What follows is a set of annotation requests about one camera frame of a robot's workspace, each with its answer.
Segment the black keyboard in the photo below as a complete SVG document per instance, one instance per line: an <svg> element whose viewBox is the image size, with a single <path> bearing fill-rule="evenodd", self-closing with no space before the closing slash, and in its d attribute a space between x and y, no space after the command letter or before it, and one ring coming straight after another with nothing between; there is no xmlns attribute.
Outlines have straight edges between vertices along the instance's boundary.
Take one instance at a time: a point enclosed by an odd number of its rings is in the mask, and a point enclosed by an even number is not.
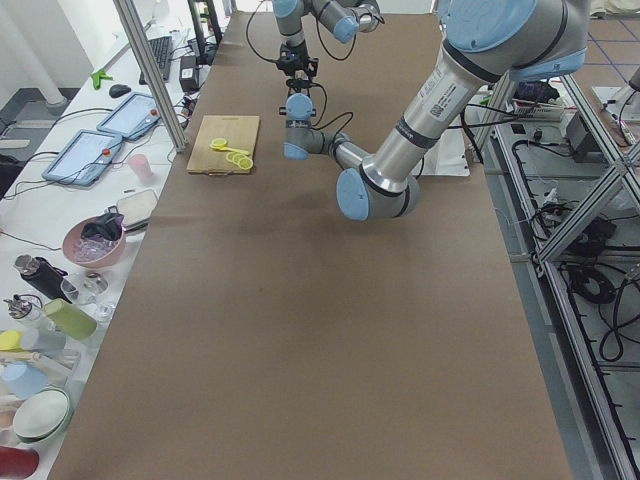
<svg viewBox="0 0 640 480"><path fill-rule="evenodd" d="M171 69L171 52L173 51L173 38L169 35L149 39L148 44L158 66L161 78L168 82Z"/></svg>

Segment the blue teach pendant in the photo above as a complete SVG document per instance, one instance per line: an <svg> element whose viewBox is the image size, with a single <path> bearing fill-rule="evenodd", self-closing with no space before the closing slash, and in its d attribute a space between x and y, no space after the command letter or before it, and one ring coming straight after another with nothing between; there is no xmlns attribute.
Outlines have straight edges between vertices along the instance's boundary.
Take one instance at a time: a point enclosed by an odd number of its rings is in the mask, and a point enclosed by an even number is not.
<svg viewBox="0 0 640 480"><path fill-rule="evenodd" d="M136 140L160 120L155 99L143 93L131 93L96 127L97 131Z"/></svg>
<svg viewBox="0 0 640 480"><path fill-rule="evenodd" d="M123 137L80 130L42 173L42 178L61 185L86 187L99 179L119 154Z"/></svg>

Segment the white green bowl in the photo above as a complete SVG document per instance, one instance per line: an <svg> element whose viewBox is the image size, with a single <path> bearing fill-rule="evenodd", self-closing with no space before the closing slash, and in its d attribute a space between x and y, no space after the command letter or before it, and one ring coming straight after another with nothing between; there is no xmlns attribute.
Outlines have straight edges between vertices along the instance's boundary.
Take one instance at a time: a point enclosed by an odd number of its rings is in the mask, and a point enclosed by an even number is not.
<svg viewBox="0 0 640 480"><path fill-rule="evenodd" d="M13 430L22 443L38 443L64 431L73 415L69 394L48 388L25 400L16 410Z"/></svg>

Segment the aluminium frame post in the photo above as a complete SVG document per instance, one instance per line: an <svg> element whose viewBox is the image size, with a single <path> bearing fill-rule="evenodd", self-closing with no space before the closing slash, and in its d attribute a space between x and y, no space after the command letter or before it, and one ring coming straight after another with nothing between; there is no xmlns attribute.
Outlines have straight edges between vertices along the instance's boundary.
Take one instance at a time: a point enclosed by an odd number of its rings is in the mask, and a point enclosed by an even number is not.
<svg viewBox="0 0 640 480"><path fill-rule="evenodd" d="M136 7L130 0L114 0L113 3L129 40L131 49L133 50L135 59L155 99L157 109L159 110L169 137L176 152L181 153L187 146L186 136L177 119L173 103L149 46Z"/></svg>

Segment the black computer mouse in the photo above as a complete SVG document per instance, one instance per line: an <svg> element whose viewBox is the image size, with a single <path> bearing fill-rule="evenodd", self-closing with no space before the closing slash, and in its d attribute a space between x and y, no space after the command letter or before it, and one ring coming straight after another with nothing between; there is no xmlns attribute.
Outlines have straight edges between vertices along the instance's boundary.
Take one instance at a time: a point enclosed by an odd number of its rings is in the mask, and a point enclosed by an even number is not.
<svg viewBox="0 0 640 480"><path fill-rule="evenodd" d="M125 84L114 84L109 88L108 94L111 98L120 98L131 91L131 87Z"/></svg>

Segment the pink bowl with ice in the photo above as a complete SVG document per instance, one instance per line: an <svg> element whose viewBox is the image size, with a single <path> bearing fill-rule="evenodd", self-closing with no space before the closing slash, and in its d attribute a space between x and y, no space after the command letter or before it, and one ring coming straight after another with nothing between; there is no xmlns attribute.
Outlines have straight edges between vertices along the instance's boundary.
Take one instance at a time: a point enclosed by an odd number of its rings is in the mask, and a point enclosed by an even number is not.
<svg viewBox="0 0 640 480"><path fill-rule="evenodd" d="M126 246L123 220L122 214L109 212L79 222L63 240L65 258L89 269L115 265Z"/></svg>

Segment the red cup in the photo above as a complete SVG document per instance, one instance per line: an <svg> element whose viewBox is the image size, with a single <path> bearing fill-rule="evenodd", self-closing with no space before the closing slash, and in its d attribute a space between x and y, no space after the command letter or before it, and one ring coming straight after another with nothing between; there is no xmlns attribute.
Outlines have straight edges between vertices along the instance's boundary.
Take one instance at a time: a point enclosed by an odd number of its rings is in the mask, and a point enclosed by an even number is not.
<svg viewBox="0 0 640 480"><path fill-rule="evenodd" d="M1 447L1 478L27 479L39 466L39 454L32 449Z"/></svg>

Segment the green clamp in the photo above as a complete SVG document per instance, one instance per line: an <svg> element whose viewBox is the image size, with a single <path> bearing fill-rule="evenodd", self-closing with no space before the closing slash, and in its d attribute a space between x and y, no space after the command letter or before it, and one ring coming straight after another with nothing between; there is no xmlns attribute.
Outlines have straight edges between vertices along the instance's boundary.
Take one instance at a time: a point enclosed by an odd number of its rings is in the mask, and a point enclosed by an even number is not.
<svg viewBox="0 0 640 480"><path fill-rule="evenodd" d="M113 77L109 75L104 69L96 70L91 74L91 81L94 90L99 90L104 81L112 81Z"/></svg>

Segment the green plastic cup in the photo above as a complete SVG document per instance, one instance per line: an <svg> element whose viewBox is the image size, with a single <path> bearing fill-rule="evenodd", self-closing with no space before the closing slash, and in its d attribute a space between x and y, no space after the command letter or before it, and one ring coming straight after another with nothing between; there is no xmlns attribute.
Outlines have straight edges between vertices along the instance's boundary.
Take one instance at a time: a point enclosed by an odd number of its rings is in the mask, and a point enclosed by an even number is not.
<svg viewBox="0 0 640 480"><path fill-rule="evenodd" d="M97 323L92 317L61 298L46 303L43 311L62 332L75 340L86 340L97 329Z"/></svg>

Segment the black power adapter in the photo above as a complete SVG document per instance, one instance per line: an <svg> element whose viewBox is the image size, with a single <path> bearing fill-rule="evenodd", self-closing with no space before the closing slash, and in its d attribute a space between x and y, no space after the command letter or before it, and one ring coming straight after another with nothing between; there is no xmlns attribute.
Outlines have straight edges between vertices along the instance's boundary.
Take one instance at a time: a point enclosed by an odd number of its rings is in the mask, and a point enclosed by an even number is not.
<svg viewBox="0 0 640 480"><path fill-rule="evenodd" d="M196 56L190 55L180 58L179 83L185 93L199 90L199 64Z"/></svg>

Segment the near blue teach pendant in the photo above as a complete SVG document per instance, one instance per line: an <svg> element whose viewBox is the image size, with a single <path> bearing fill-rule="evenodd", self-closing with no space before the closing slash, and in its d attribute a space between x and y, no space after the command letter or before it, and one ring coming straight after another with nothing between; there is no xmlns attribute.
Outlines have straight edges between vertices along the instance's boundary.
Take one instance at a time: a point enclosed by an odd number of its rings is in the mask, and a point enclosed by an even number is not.
<svg viewBox="0 0 640 480"><path fill-rule="evenodd" d="M42 173L42 178L61 185L86 187L99 179L119 154L123 137L80 130Z"/></svg>

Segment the wooden cutting board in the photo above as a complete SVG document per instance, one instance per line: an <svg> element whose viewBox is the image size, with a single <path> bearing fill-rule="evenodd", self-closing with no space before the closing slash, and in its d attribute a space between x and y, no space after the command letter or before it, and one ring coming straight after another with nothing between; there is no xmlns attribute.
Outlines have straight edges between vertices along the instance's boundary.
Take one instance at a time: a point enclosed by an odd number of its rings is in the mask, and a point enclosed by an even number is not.
<svg viewBox="0 0 640 480"><path fill-rule="evenodd" d="M187 172L190 174L249 174L254 166L260 117L205 115L196 136Z"/></svg>

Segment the pink plastic cup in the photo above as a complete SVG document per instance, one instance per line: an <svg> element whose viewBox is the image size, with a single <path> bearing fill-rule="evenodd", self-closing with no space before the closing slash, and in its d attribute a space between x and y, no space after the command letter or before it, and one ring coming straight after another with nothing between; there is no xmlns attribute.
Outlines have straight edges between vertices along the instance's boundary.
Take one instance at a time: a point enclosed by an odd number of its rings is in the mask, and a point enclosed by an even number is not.
<svg viewBox="0 0 640 480"><path fill-rule="evenodd" d="M148 180L153 177L148 158L144 154L135 154L128 159L128 164L140 180Z"/></svg>

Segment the yellow cup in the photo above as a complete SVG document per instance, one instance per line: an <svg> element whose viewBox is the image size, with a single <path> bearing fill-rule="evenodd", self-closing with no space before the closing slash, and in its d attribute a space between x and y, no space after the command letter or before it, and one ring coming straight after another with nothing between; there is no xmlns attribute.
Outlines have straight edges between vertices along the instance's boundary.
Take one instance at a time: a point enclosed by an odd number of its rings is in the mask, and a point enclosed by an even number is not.
<svg viewBox="0 0 640 480"><path fill-rule="evenodd" d="M5 330L0 333L0 350L2 352L19 352L21 348L22 332Z"/></svg>

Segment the black water bottle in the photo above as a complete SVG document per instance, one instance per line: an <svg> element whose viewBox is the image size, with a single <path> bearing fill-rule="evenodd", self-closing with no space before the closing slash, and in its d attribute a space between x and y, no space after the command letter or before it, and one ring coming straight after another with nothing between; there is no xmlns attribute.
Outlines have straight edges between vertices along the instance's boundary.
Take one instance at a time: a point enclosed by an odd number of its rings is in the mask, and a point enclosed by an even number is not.
<svg viewBox="0 0 640 480"><path fill-rule="evenodd" d="M19 255L14 261L14 268L24 281L50 300L68 301L61 288L62 281L68 273L52 266L45 258Z"/></svg>

